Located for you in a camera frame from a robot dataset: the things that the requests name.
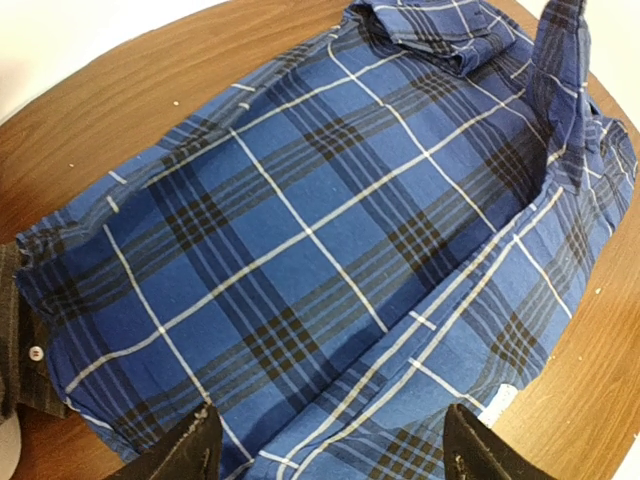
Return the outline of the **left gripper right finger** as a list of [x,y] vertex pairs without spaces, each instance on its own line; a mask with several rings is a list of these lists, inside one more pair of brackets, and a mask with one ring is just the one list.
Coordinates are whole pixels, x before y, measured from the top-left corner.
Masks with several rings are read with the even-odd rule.
[[552,480],[484,425],[463,404],[451,404],[443,432],[446,480]]

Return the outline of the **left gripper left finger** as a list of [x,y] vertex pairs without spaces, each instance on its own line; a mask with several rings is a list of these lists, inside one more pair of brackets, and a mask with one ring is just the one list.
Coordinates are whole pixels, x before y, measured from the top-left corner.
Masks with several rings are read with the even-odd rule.
[[223,427],[216,407],[202,404],[154,446],[107,479],[200,479],[220,477]]

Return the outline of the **blue plaid long sleeve shirt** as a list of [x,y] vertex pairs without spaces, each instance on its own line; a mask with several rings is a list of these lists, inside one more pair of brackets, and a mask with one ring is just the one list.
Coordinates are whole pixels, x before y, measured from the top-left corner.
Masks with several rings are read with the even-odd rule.
[[589,57],[582,1],[353,2],[18,236],[57,394],[125,461],[210,404],[225,479],[443,478],[632,200]]

